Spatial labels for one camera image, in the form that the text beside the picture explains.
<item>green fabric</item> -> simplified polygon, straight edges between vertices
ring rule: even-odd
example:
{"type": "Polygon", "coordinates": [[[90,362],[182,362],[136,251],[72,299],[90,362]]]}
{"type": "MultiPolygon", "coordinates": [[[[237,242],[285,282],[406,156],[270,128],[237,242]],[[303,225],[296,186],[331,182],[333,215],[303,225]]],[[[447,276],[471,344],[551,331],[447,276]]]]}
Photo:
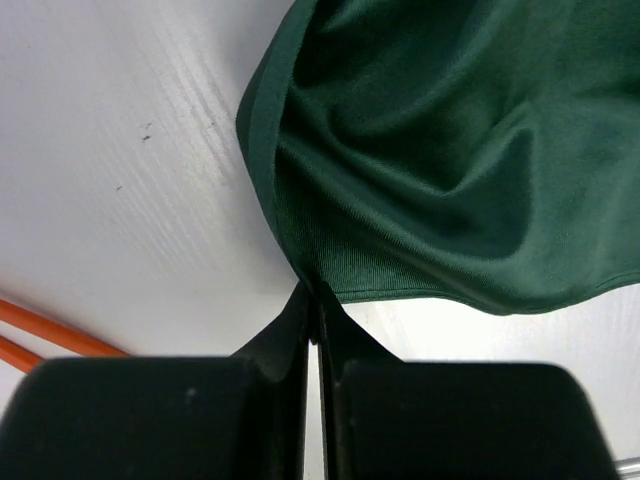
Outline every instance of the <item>green fabric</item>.
{"type": "Polygon", "coordinates": [[[638,0],[297,0],[238,134],[342,301],[533,313],[640,281],[638,0]]]}

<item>white floor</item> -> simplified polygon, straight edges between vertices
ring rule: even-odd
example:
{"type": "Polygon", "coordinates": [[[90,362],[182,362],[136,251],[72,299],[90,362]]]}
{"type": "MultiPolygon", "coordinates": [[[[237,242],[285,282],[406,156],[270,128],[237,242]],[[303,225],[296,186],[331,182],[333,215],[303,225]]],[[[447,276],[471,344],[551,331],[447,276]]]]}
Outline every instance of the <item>white floor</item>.
{"type": "MultiPolygon", "coordinates": [[[[290,1],[0,2],[1,297],[141,355],[227,354],[278,313],[295,277],[233,121],[290,1]]],[[[348,310],[403,358],[563,365],[616,458],[640,456],[640,288],[535,317],[442,300],[348,310]]],[[[20,378],[0,363],[0,404],[20,378]]]]}

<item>black object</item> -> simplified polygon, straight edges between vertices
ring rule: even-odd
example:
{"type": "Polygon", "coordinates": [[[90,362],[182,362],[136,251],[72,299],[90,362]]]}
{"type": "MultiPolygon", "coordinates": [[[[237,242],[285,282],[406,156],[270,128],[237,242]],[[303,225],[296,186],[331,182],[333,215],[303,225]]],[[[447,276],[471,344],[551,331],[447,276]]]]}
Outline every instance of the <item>black object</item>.
{"type": "Polygon", "coordinates": [[[562,369],[404,363],[326,284],[229,358],[38,367],[0,429],[0,478],[299,479],[310,336],[329,480],[618,478],[562,369]]]}

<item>orange cable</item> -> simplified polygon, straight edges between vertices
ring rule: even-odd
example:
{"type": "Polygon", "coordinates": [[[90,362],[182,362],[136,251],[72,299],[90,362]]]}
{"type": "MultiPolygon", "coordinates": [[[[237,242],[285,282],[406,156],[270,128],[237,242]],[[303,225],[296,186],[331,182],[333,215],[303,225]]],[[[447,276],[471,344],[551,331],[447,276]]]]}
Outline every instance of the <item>orange cable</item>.
{"type": "Polygon", "coordinates": [[[0,337],[0,359],[24,373],[29,373],[33,367],[42,362],[41,357],[4,337],[0,337]]]}
{"type": "Polygon", "coordinates": [[[0,300],[0,320],[80,355],[127,356],[125,352],[97,338],[55,323],[4,300],[0,300]]]}

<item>dark green cloth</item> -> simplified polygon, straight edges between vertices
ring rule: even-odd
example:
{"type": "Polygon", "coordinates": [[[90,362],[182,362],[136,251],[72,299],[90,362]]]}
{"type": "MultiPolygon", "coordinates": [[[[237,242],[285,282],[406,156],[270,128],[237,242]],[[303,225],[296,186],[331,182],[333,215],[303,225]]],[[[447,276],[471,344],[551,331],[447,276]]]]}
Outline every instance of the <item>dark green cloth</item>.
{"type": "Polygon", "coordinates": [[[238,136],[342,301],[533,313],[640,281],[638,0],[297,0],[238,136]]]}

